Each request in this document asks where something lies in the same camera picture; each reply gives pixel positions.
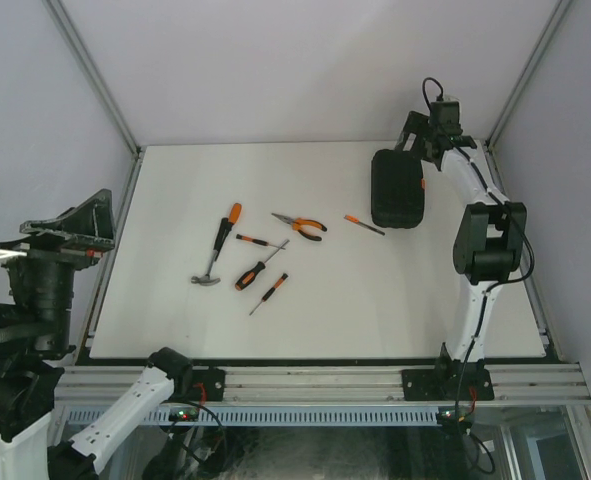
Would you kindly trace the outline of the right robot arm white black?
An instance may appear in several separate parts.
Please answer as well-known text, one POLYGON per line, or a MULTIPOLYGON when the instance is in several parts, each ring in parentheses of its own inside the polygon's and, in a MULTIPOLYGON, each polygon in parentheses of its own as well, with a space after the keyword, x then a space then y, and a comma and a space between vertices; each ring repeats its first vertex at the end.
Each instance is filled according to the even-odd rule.
POLYGON ((520 266, 526 208, 509 201, 482 173, 475 142, 457 124, 444 128, 435 115, 412 111, 396 147, 434 164, 464 206, 452 255, 460 298, 454 326, 429 377, 441 396, 455 399, 470 385, 486 382, 487 323, 502 287, 520 266))

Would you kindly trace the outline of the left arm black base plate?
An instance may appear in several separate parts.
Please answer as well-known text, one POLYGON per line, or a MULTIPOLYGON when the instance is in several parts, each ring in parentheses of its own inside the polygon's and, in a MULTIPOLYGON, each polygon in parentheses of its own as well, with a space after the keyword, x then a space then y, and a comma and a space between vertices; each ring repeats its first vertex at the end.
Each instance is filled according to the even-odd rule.
POLYGON ((190 369, 179 375, 170 400, 174 402, 220 402, 224 398, 226 372, 218 368, 190 369))

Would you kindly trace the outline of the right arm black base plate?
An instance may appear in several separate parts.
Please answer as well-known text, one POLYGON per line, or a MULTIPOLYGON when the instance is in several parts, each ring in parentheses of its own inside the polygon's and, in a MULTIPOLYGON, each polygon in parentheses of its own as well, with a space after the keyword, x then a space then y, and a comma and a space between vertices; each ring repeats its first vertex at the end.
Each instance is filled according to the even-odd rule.
POLYGON ((495 393, 490 372, 486 369, 443 377, 435 369, 404 369, 401 372, 404 398, 407 401, 491 401, 495 393))

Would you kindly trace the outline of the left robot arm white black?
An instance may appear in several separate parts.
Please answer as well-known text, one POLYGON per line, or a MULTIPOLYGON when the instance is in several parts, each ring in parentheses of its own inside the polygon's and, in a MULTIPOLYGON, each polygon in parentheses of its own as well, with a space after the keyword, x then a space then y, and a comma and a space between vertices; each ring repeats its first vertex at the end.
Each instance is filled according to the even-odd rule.
POLYGON ((0 242, 12 303, 0 303, 0 479, 96 479, 145 416, 194 387, 192 363, 164 347, 104 414, 71 439, 48 441, 56 361, 69 342, 74 276, 116 246, 112 193, 101 189, 50 220, 24 222, 0 242))

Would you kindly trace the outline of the black plastic tool case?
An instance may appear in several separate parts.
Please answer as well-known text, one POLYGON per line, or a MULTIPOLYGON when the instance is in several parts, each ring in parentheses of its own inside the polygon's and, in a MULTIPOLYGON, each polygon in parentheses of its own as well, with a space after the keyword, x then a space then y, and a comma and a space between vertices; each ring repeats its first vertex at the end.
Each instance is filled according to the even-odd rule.
POLYGON ((408 151, 378 150, 371 160, 370 206, 379 227, 416 228, 425 208, 421 160, 408 151))

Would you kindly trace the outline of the large screwdriver black orange handle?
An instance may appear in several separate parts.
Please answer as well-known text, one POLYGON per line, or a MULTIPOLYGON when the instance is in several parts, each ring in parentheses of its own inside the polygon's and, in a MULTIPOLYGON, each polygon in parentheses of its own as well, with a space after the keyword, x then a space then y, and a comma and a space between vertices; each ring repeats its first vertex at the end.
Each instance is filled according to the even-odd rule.
POLYGON ((266 264, 289 243, 290 241, 286 239, 279 245, 279 248, 271 253, 265 260, 258 261, 255 266, 244 272, 234 284, 235 289, 237 291, 243 291, 250 286, 257 279, 259 274, 266 269, 266 264))

